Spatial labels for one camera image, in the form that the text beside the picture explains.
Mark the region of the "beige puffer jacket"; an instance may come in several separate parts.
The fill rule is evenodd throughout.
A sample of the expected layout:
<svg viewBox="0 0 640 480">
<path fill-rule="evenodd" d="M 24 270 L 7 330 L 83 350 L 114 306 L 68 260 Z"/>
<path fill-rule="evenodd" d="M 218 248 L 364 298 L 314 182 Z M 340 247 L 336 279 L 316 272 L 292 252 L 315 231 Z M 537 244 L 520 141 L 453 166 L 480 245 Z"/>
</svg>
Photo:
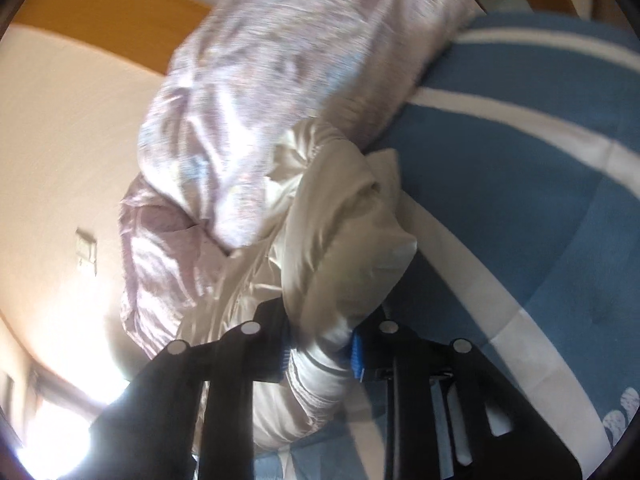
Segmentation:
<svg viewBox="0 0 640 480">
<path fill-rule="evenodd" d="M 363 154 L 340 130 L 307 119 L 280 137 L 253 244 L 228 257 L 213 290 L 182 320 L 190 344 L 219 339 L 281 298 L 293 332 L 276 384 L 253 393 L 253 441 L 274 451 L 329 422 L 352 386 L 352 331 L 405 274 L 416 239 L 399 224 L 398 156 Z"/>
</svg>

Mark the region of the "blue white striped bedsheet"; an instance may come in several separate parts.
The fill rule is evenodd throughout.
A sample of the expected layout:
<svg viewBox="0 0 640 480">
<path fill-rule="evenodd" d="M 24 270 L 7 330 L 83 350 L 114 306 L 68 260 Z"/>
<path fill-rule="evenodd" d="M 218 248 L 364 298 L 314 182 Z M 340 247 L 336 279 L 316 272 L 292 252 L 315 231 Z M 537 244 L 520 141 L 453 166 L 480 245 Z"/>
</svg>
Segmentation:
<svg viewBox="0 0 640 480">
<path fill-rule="evenodd" d="M 387 317 L 479 351 L 600 474 L 639 422 L 638 38 L 478 18 L 382 143 L 418 240 Z"/>
</svg>

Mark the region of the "pink floral duvet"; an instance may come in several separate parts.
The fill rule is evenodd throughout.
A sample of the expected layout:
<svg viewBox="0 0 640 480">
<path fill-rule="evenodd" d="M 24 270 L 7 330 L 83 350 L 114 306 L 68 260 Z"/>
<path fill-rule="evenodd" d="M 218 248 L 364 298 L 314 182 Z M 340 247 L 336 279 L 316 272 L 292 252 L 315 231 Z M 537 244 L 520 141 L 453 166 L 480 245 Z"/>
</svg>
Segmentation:
<svg viewBox="0 0 640 480">
<path fill-rule="evenodd" d="M 321 118 L 366 148 L 475 0 L 222 0 L 171 57 L 119 213 L 126 334 L 148 356 L 256 240 L 274 146 Z"/>
</svg>

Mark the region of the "white wall switch panel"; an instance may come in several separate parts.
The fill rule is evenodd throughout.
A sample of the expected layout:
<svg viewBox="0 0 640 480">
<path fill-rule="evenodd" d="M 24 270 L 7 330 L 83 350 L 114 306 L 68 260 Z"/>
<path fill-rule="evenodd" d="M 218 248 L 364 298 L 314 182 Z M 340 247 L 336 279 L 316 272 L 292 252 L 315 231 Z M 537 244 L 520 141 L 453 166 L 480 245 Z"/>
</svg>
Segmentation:
<svg viewBox="0 0 640 480">
<path fill-rule="evenodd" d="M 96 275 L 98 243 L 92 234 L 81 229 L 75 232 L 75 254 L 78 268 Z"/>
</svg>

